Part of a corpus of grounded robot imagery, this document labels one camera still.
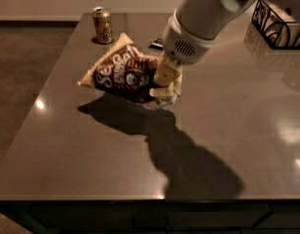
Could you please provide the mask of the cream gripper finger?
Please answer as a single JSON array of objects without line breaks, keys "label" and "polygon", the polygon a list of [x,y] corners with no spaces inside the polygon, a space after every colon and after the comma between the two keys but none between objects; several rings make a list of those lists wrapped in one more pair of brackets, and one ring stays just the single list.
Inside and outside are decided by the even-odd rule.
[{"label": "cream gripper finger", "polygon": [[153,98],[169,98],[169,97],[172,97],[173,94],[174,94],[174,91],[173,91],[172,83],[170,83],[166,87],[157,86],[157,87],[151,88],[149,90],[149,95]]},{"label": "cream gripper finger", "polygon": [[160,87],[168,87],[180,77],[182,65],[177,61],[168,61],[162,58],[157,66],[153,82]]}]

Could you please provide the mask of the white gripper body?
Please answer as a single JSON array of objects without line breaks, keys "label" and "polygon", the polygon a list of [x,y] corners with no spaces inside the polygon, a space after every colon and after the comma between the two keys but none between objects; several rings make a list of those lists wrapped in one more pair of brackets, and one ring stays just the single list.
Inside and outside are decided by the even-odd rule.
[{"label": "white gripper body", "polygon": [[170,61],[183,64],[198,62],[214,45],[218,21],[194,15],[192,21],[182,21],[174,12],[163,34],[163,49]]}]

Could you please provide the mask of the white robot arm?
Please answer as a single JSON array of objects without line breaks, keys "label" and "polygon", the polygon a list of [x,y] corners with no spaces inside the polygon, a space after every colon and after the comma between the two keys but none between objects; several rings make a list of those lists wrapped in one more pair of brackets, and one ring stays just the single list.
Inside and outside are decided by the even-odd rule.
[{"label": "white robot arm", "polygon": [[[212,48],[221,30],[255,0],[181,0],[163,34],[163,54],[154,76],[154,98],[180,95],[182,66],[198,62]],[[289,8],[300,22],[300,0],[267,0]]]}]

